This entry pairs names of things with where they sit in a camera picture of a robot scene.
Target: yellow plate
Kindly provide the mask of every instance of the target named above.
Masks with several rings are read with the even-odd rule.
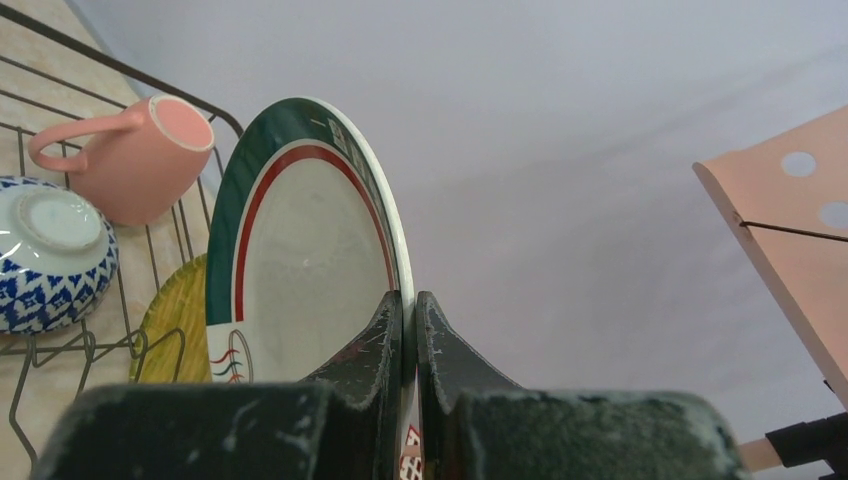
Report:
[[[180,267],[150,302],[141,322],[148,343],[167,336],[144,358],[139,383],[170,383],[180,354],[179,335],[175,328],[185,332],[185,350],[176,381],[178,383],[204,383],[212,381],[209,370],[209,353],[206,346],[206,254]],[[142,339],[138,337],[134,348],[141,351]],[[130,381],[138,371],[138,359],[130,365]]]

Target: hole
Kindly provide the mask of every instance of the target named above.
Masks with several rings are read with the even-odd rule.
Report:
[[[783,171],[793,177],[809,177],[816,171],[816,159],[807,152],[792,152],[783,157]]]
[[[848,229],[848,203],[830,202],[819,210],[819,218],[830,228]]]

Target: white wall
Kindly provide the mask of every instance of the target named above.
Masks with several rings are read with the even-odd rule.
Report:
[[[742,440],[839,411],[690,165],[848,103],[845,2],[72,3],[245,123],[348,113],[417,286],[519,382],[695,391]]]

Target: black cable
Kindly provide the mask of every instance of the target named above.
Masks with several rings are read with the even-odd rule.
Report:
[[[781,227],[778,225],[770,225],[768,223],[760,223],[760,222],[749,222],[744,220],[739,222],[740,227],[757,227],[764,228],[766,230],[776,230],[778,232],[792,233],[795,235],[803,235],[805,237],[813,237],[813,238],[821,238],[824,240],[835,240],[837,242],[848,242],[848,237],[842,237],[839,235],[831,235],[829,233],[820,233],[820,232],[811,232],[809,230],[800,230],[797,228],[790,227]]]

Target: green rim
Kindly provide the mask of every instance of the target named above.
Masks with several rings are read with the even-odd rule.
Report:
[[[382,227],[394,284],[398,284],[395,246],[382,197],[362,149],[344,123],[313,100],[289,98],[266,108],[247,127],[236,144],[215,201],[206,267],[206,325],[235,321],[232,286],[242,216],[263,168],[293,142],[310,141],[337,150],[362,180]]]

